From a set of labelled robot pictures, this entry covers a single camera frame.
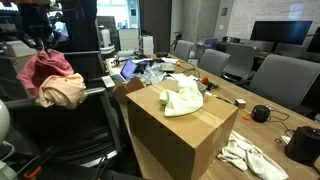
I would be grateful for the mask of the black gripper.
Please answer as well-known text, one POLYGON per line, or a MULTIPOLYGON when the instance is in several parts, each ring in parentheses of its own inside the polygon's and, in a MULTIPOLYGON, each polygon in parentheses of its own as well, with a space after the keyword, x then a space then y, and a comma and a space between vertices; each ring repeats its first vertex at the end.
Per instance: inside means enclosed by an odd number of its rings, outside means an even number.
POLYGON ((50 26, 47 12, 48 4, 20 4, 19 14, 24 34, 19 38, 30 48, 41 50, 52 48, 55 39, 51 37, 53 28, 50 26))

